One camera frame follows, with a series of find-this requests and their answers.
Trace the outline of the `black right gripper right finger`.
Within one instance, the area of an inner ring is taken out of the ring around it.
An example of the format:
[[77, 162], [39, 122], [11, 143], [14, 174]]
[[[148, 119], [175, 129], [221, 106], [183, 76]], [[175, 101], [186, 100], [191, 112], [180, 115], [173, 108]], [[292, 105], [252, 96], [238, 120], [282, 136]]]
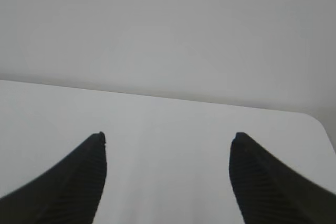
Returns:
[[244, 223], [335, 223], [335, 194], [244, 132], [230, 146], [229, 178]]

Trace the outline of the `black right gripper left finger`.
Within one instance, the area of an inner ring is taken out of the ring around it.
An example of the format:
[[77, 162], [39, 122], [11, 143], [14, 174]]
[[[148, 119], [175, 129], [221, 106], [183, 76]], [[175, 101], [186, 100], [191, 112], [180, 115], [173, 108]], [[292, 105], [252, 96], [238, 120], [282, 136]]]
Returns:
[[55, 166], [2, 197], [1, 223], [93, 223], [106, 176], [106, 138], [99, 132]]

